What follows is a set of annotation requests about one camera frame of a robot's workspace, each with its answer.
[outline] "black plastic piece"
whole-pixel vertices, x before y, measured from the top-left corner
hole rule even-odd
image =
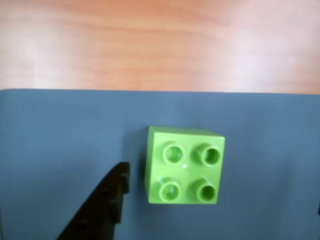
[[[112,240],[120,223],[130,165],[118,163],[99,183],[57,240]]]

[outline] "lime green brick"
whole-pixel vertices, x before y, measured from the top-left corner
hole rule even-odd
[[[149,127],[145,187],[151,204],[216,204],[225,138],[210,131]]]

